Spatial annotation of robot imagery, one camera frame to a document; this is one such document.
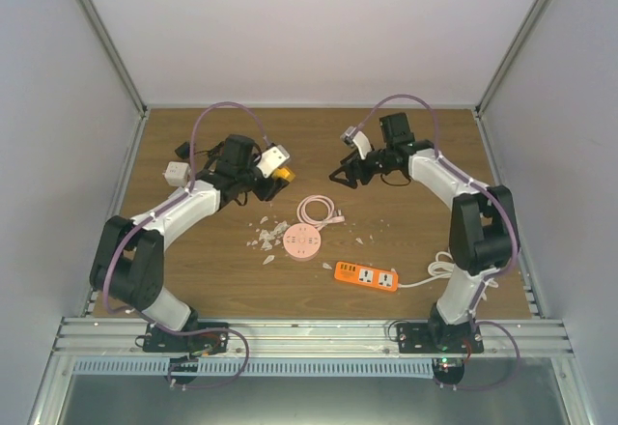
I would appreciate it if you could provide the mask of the yellow cube socket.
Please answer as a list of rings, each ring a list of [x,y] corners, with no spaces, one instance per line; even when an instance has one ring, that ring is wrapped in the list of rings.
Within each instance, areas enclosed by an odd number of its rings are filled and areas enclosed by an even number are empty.
[[[289,167],[280,167],[273,171],[271,177],[275,180],[282,180],[289,184],[295,179],[295,173]]]

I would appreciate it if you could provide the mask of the pink round socket base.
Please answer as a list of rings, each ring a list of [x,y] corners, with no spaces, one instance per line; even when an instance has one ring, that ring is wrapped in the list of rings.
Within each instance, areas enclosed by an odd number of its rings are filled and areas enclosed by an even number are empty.
[[[322,237],[314,226],[297,223],[286,230],[283,245],[289,257],[305,262],[318,255],[322,245]]]

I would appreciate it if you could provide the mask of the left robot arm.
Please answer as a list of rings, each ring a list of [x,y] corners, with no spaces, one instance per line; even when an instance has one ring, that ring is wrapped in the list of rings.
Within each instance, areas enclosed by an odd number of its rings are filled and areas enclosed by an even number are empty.
[[[197,313],[164,286],[167,248],[190,228],[241,197],[267,202],[284,189],[290,160],[281,145],[261,150],[255,141],[230,135],[200,171],[190,168],[176,191],[153,209],[131,218],[115,215],[102,229],[90,271],[91,287],[102,300],[115,299],[165,331],[179,352],[196,346]]]

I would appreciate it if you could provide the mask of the orange power strip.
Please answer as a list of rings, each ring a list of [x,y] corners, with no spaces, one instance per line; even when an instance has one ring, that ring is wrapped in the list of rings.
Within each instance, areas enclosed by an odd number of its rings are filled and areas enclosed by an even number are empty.
[[[376,269],[355,263],[339,261],[334,268],[337,281],[394,293],[398,289],[399,277],[395,271]]]

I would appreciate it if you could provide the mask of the black power adapter with cable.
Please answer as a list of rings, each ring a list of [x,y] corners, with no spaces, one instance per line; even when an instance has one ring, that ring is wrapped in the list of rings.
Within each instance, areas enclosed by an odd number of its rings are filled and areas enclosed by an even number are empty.
[[[206,157],[218,156],[221,153],[223,146],[224,146],[224,143],[220,142],[210,149],[206,149],[206,150],[195,149],[194,155],[195,156],[206,156]],[[177,158],[181,160],[189,160],[190,149],[191,149],[190,143],[188,141],[185,141],[175,149],[174,153],[177,156]]]

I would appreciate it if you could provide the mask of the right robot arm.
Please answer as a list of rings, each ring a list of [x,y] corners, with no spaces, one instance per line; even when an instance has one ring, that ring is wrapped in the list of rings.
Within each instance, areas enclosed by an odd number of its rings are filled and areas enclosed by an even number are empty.
[[[513,196],[504,185],[480,183],[454,166],[437,145],[418,140],[407,115],[379,120],[384,147],[375,148],[359,127],[348,127],[343,142],[352,152],[329,178],[350,188],[377,175],[401,172],[422,184],[450,211],[448,248],[454,268],[428,319],[428,341],[448,353],[471,338],[476,309],[490,279],[518,257],[519,234]]]

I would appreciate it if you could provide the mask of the white tiger cube plug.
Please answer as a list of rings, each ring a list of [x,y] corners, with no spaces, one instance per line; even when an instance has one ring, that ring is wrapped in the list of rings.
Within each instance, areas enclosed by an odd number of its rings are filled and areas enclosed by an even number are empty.
[[[166,183],[173,187],[185,187],[189,181],[191,169],[186,162],[170,161],[163,177]]]

